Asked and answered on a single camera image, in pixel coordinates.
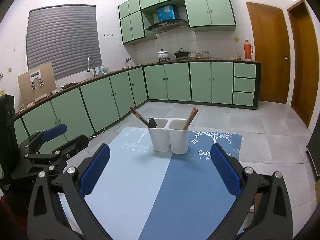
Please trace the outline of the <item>black plastic spoon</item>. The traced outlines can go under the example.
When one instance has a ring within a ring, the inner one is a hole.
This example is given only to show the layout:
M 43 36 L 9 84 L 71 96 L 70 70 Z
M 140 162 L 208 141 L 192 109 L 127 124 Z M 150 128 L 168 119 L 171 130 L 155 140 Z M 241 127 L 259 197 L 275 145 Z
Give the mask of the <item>black plastic spoon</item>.
M 153 118 L 149 118 L 149 127 L 150 128 L 156 128 L 157 127 L 157 123 Z

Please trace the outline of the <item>green lower kitchen cabinets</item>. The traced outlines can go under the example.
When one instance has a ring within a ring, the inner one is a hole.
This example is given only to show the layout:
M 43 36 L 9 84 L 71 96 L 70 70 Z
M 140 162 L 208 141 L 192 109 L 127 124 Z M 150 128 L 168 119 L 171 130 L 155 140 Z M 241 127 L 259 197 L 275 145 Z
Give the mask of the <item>green lower kitchen cabinets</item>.
M 16 139 L 67 126 L 67 132 L 40 148 L 49 153 L 84 134 L 91 137 L 148 101 L 196 103 L 256 109 L 261 64 L 233 60 L 189 60 L 122 69 L 46 96 L 17 114 Z

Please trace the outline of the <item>green kitchen cabinets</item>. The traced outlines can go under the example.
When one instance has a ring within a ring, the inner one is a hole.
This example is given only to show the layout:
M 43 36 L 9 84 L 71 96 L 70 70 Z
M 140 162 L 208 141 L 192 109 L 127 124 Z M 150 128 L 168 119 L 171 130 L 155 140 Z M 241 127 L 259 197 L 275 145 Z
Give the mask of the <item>green kitchen cabinets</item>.
M 17 114 L 16 139 L 67 126 L 67 132 L 40 148 L 49 153 L 84 134 L 91 137 L 148 101 L 196 103 L 256 109 L 261 64 L 233 60 L 189 60 L 122 69 L 46 96 Z
M 123 44 L 153 40 L 147 27 L 158 21 L 157 8 L 173 4 L 192 31 L 235 31 L 231 0 L 128 0 L 118 7 Z

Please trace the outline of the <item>green upper kitchen cabinets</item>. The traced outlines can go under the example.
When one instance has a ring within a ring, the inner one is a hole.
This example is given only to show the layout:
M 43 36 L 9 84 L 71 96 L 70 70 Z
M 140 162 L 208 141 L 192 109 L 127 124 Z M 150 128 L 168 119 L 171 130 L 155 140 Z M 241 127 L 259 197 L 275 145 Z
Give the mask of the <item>green upper kitchen cabinets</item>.
M 231 0 L 128 0 L 118 7 L 123 44 L 153 40 L 147 27 L 158 21 L 157 8 L 173 4 L 192 31 L 235 31 Z

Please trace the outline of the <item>dark blue table mat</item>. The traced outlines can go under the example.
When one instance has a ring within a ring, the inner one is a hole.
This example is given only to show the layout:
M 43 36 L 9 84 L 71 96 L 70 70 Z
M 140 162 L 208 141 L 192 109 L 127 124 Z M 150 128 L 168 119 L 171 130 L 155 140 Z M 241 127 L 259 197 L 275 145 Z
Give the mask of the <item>dark blue table mat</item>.
M 218 143 L 239 159 L 242 136 L 189 132 L 188 152 L 173 154 L 140 239 L 207 239 L 236 200 L 211 161 Z

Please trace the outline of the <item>chrome sink faucet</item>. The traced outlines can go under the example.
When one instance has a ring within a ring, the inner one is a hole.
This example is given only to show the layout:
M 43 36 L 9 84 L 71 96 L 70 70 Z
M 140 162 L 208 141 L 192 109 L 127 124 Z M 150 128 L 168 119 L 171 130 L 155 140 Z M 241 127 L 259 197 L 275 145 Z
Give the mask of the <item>chrome sink faucet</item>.
M 95 70 L 93 57 L 89 56 L 87 58 L 87 72 L 89 73 L 91 70 L 93 72 L 93 76 L 96 77 L 97 76 L 97 72 Z

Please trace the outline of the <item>white double utensil holder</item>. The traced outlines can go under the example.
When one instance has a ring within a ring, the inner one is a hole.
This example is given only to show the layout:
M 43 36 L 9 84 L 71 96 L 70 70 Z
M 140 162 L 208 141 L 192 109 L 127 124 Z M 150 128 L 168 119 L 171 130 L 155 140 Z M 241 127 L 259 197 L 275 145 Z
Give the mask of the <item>white double utensil holder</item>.
M 148 128 L 153 149 L 156 152 L 186 154 L 189 129 L 184 129 L 186 119 L 155 118 L 156 127 Z

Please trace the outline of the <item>black oven cabinet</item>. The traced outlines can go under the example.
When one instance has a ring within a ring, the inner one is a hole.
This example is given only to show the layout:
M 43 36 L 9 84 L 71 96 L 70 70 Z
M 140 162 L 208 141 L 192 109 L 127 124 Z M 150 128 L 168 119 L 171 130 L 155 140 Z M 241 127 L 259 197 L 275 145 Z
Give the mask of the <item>black oven cabinet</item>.
M 310 155 L 311 162 L 313 164 L 315 180 L 319 180 L 320 171 L 320 120 L 318 118 L 315 129 L 311 135 L 311 138 L 306 146 L 306 151 Z

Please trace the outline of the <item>grey window blind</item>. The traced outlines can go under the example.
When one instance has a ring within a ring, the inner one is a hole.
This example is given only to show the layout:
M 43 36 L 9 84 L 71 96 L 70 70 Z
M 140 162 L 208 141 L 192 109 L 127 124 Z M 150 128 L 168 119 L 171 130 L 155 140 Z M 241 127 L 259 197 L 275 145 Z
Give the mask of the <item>grey window blind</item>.
M 31 70 L 51 62 L 55 79 L 103 65 L 94 5 L 59 5 L 29 11 L 26 37 L 27 66 Z

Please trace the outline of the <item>orange thermos flask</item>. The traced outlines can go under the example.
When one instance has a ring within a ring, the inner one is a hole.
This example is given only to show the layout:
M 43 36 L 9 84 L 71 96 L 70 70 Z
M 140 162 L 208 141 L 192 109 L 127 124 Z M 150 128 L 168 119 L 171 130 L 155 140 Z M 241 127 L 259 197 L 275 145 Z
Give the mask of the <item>orange thermos flask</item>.
M 246 39 L 245 42 L 244 42 L 244 54 L 245 54 L 245 59 L 246 60 L 251 60 L 252 59 L 253 46 L 250 44 L 248 39 Z

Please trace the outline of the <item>black wok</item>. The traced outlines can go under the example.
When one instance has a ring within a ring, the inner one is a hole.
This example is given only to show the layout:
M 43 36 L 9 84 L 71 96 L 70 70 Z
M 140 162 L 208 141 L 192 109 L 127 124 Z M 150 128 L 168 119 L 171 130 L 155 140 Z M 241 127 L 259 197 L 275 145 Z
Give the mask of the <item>black wok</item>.
M 174 52 L 176 60 L 187 60 L 190 52 L 180 48 L 178 51 Z

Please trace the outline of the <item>white cooking pot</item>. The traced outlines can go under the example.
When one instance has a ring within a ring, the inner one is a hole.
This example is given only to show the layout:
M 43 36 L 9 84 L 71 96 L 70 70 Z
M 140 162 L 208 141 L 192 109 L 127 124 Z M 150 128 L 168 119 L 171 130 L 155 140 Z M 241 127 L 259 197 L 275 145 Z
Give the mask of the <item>white cooking pot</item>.
M 170 61 L 169 52 L 167 50 L 161 49 L 157 53 L 157 58 L 159 62 L 167 62 Z

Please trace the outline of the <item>right wooden door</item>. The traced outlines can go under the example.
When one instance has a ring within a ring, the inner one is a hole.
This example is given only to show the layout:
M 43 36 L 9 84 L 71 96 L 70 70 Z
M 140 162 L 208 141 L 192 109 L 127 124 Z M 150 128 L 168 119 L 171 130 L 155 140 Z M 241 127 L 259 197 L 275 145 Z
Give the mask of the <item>right wooden door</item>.
M 291 107 L 304 124 L 309 126 L 318 89 L 317 37 L 310 12 L 304 0 L 297 2 L 287 12 L 295 50 L 295 81 Z

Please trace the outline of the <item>wooden door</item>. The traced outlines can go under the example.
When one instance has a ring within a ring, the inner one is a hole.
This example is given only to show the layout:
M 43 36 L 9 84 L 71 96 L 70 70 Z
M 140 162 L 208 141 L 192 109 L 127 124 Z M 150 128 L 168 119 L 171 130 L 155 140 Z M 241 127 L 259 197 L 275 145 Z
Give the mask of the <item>wooden door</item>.
M 318 89 L 317 37 L 310 12 L 304 0 L 297 2 L 287 12 L 295 50 L 295 81 L 291 107 L 304 124 L 309 126 Z
M 255 60 L 261 62 L 260 100 L 286 103 L 290 83 L 290 44 L 283 10 L 246 3 Z

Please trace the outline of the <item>range hood with blue box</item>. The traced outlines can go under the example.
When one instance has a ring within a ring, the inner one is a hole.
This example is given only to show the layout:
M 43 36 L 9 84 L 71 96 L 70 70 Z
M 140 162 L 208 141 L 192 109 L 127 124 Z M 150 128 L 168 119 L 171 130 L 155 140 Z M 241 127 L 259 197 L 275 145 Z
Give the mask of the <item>range hood with blue box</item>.
M 157 8 L 158 21 L 147 27 L 147 31 L 163 33 L 179 27 L 188 27 L 189 23 L 180 17 L 178 7 L 173 4 Z

